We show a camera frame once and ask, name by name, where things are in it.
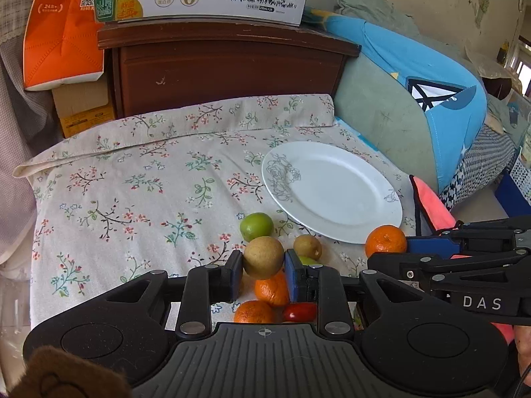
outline wooden headboard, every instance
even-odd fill
[[[225,19],[105,25],[118,118],[255,95],[334,96],[360,46],[307,28]]]

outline orange bag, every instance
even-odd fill
[[[34,0],[24,37],[24,86],[50,90],[95,81],[103,73],[103,51],[94,0]]]

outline tangerine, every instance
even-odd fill
[[[407,240],[403,231],[391,224],[374,229],[365,242],[367,258],[376,252],[403,253],[407,249]]]
[[[263,301],[247,301],[234,313],[234,323],[274,323],[274,312]]]
[[[267,280],[256,280],[254,294],[260,301],[267,302],[273,307],[284,307],[289,304],[288,283],[286,275],[279,271]]]

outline white oval plate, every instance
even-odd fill
[[[335,146],[281,144],[264,157],[262,178],[294,220],[338,241],[365,244],[378,226],[402,223],[402,205],[389,181],[357,155]]]

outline brown fuzzy object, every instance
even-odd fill
[[[10,398],[131,398],[119,374],[54,347],[37,349]]]

